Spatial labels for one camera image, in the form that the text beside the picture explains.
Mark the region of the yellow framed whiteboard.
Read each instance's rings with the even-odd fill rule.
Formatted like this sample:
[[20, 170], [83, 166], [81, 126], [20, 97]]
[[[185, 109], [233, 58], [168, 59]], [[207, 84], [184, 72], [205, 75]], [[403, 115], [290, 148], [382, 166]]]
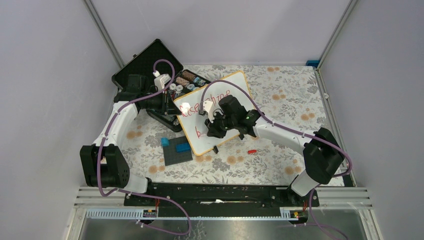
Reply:
[[211, 120], [218, 113], [223, 114], [219, 106], [220, 100], [232, 95], [246, 110], [255, 108], [245, 95], [251, 92], [243, 71], [236, 71], [223, 80], [227, 82], [213, 82], [209, 88], [203, 86], [173, 101], [181, 112], [177, 118], [196, 156], [201, 156], [240, 134], [236, 129], [232, 129], [228, 130], [223, 138], [207, 136], [205, 121]]

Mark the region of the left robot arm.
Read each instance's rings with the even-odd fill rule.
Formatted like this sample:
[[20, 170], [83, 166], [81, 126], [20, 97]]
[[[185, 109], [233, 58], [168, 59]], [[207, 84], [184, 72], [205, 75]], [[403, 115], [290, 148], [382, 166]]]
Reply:
[[136, 192], [136, 199], [144, 206], [154, 202], [155, 192], [148, 187], [149, 180], [130, 172], [120, 148], [140, 110], [155, 115], [160, 123], [175, 132], [181, 130], [165, 118], [181, 114], [167, 89], [172, 86], [170, 80], [168, 74], [158, 74], [155, 80], [139, 74], [129, 75], [127, 86], [114, 98], [111, 115], [102, 132], [91, 145], [82, 146], [79, 155], [86, 184], [98, 188], [101, 196], [121, 189]]

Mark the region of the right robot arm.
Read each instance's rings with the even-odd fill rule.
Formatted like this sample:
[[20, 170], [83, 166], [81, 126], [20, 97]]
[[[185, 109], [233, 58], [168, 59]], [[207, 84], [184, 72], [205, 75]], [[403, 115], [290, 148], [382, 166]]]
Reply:
[[267, 119], [259, 110], [246, 110], [232, 95], [220, 100], [218, 106], [210, 100], [203, 101], [201, 112], [207, 115], [204, 123], [208, 137], [223, 139], [230, 130], [237, 130], [240, 136], [268, 139], [303, 156], [305, 169], [286, 193], [293, 206], [301, 205], [313, 188], [328, 184], [345, 159], [328, 129], [307, 132], [284, 126]]

